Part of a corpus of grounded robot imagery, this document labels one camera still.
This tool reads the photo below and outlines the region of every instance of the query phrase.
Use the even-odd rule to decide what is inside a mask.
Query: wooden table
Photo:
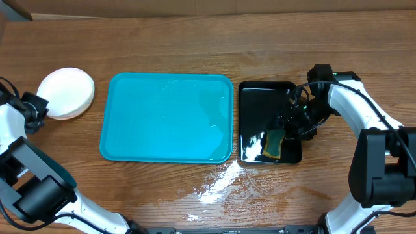
[[[237,88],[242,81],[306,82],[314,64],[353,70],[404,125],[416,125],[416,12],[334,12],[203,18],[92,19],[7,23],[1,75],[19,90],[63,67],[89,73],[88,112],[47,119],[30,136],[62,164],[80,191],[145,227],[218,228],[314,224],[349,191],[356,138],[333,116],[303,143],[298,165],[249,166],[237,159]],[[233,155],[222,165],[110,162],[98,145],[109,82],[117,73],[218,73],[234,85]],[[397,211],[412,211],[408,202]],[[414,219],[383,216],[378,233],[413,233]],[[2,233],[18,230],[0,220]],[[37,233],[76,233],[52,225]]]

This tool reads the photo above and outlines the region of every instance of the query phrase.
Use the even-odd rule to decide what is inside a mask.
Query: tabletop
[[[146,228],[254,228],[315,224],[349,192],[357,140],[332,116],[302,143],[297,165],[247,165],[239,152],[242,81],[302,84],[314,64],[355,71],[393,118],[416,125],[416,12],[330,12],[185,18],[9,22],[1,76],[21,91],[63,67],[84,70],[96,95],[82,116],[47,119],[29,136],[100,206]],[[110,80],[120,72],[209,73],[234,86],[233,153],[220,165],[112,162],[99,152]],[[410,212],[414,202],[396,211]],[[378,233],[416,232],[414,220],[382,216]],[[0,218],[2,233],[18,233]],[[78,233],[53,224],[37,233]]]

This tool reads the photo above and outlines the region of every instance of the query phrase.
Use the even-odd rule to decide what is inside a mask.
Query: black tray
[[[296,88],[292,82],[245,81],[239,85],[240,158],[246,163],[299,163],[302,160],[300,140],[284,140],[280,159],[261,155],[261,138],[267,132],[279,106]]]

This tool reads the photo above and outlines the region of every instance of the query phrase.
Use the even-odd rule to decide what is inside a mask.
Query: blue tray
[[[112,161],[219,164],[232,136],[227,77],[123,72],[110,82],[99,150]]]

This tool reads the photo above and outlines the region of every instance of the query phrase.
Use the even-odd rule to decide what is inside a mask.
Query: sponge
[[[272,159],[280,159],[281,143],[283,142],[285,135],[286,130],[267,130],[266,145],[263,148],[261,154]]]

